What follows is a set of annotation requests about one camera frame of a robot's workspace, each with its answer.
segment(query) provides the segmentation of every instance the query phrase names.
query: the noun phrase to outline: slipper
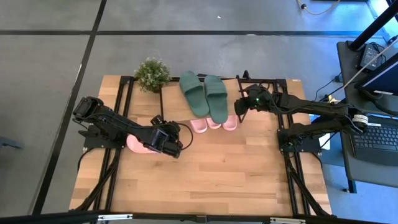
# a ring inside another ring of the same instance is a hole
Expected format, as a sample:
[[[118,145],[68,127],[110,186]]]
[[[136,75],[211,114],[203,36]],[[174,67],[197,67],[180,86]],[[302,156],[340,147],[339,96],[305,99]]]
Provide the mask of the slipper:
[[[204,133],[207,130],[207,123],[204,119],[195,119],[189,122],[191,123],[192,129],[196,133]]]
[[[126,144],[127,144],[127,147],[131,151],[136,152],[136,153],[157,153],[155,151],[152,151],[152,150],[144,147],[142,145],[142,143],[139,142],[137,140],[137,138],[131,134],[129,134],[129,136],[127,136]]]
[[[214,75],[206,76],[205,91],[211,119],[216,124],[224,123],[228,118],[228,105],[226,102],[226,87],[223,81]]]
[[[217,129],[217,128],[221,127],[221,124],[214,123],[214,121],[211,118],[206,118],[206,122],[207,122],[207,125],[209,126],[209,128],[211,128],[211,129]]]
[[[238,117],[236,115],[229,115],[225,123],[223,123],[223,128],[227,131],[233,131],[238,127]]]
[[[193,72],[188,71],[182,73],[180,77],[180,88],[195,116],[202,118],[209,113],[209,106],[206,102],[203,86],[199,78]]]

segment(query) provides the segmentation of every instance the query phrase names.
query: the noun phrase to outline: potted plant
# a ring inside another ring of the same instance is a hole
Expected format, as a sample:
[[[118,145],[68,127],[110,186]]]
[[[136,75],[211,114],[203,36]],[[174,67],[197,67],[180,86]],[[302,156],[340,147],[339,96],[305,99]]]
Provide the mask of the potted plant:
[[[165,63],[147,58],[134,71],[134,77],[137,78],[141,90],[159,93],[162,86],[170,81],[170,70]]]

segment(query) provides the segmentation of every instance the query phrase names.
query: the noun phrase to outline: pink slipper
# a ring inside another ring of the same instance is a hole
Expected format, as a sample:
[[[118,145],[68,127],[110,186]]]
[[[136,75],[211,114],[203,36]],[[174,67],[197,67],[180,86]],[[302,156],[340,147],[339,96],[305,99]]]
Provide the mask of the pink slipper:
[[[145,148],[141,142],[139,142],[137,140],[137,138],[131,134],[129,134],[129,136],[127,136],[127,140],[126,140],[126,144],[127,147],[136,153],[157,153],[155,151],[152,151],[148,148]]]
[[[227,131],[233,131],[238,127],[238,117],[236,115],[229,115],[225,123],[223,123],[223,128]]]
[[[206,118],[206,122],[209,128],[211,129],[217,129],[221,127],[221,124],[214,123],[214,121],[211,118]]]
[[[205,119],[191,120],[192,128],[196,133],[204,133],[207,130],[207,123]]]

